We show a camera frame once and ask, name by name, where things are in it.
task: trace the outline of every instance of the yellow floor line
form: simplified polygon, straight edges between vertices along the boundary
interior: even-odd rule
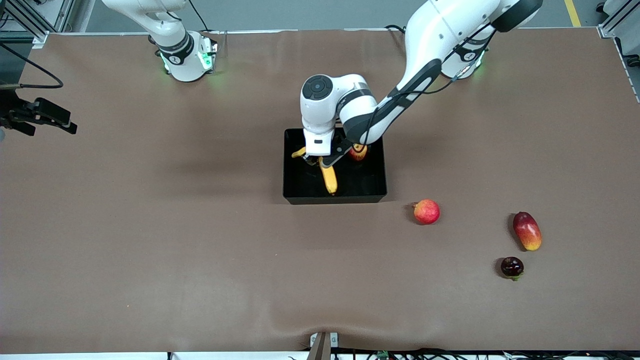
[[[569,18],[571,18],[571,24],[573,25],[573,27],[581,27],[580,19],[578,18],[578,12],[575,11],[573,0],[564,0],[564,4],[566,5],[566,11],[569,13]]]

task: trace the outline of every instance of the red apple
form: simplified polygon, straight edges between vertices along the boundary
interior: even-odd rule
[[[513,218],[513,230],[528,251],[536,251],[542,245],[542,234],[538,223],[529,213],[519,212]]]
[[[364,160],[365,155],[367,155],[367,146],[360,145],[359,143],[353,144],[353,146],[349,149],[349,157],[354,159],[355,161]]]
[[[413,215],[421,224],[431,225],[440,217],[440,206],[433,200],[424,199],[413,206]]]

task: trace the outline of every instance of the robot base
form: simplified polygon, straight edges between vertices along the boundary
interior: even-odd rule
[[[344,136],[341,127],[335,132]],[[303,146],[305,136],[302,129],[285,131],[282,195],[291,204],[361,204],[378,202],[387,194],[382,139],[369,145],[364,160],[354,161],[345,156],[333,166],[338,180],[338,192],[334,196],[326,191],[318,165],[309,165],[301,158],[291,158],[291,154]]]
[[[188,33],[193,38],[195,46],[182,65],[172,64],[162,56],[167,74],[184,82],[196,81],[204,74],[213,72],[218,52],[218,45],[214,44],[210,38],[196,31],[188,31]]]

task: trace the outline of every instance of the black tray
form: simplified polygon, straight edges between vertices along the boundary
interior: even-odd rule
[[[344,136],[342,128],[335,130]],[[282,195],[291,204],[361,204],[378,202],[387,194],[382,139],[372,143],[362,161],[344,156],[334,166],[338,192],[330,195],[318,165],[311,166],[291,154],[305,146],[302,129],[284,132],[284,180]]]

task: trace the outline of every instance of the brown table surface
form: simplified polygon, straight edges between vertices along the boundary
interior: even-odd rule
[[[404,71],[396,36],[229,35],[196,83],[164,75],[146,37],[50,36],[31,58],[64,89],[20,95],[79,131],[0,145],[0,351],[296,350],[321,330],[358,348],[638,349],[640,108],[596,29],[498,34],[385,135],[381,203],[285,201],[304,80],[357,72],[380,99]],[[412,219],[423,198],[436,225]],[[518,211],[537,252],[509,231]],[[505,256],[520,281],[497,275]]]

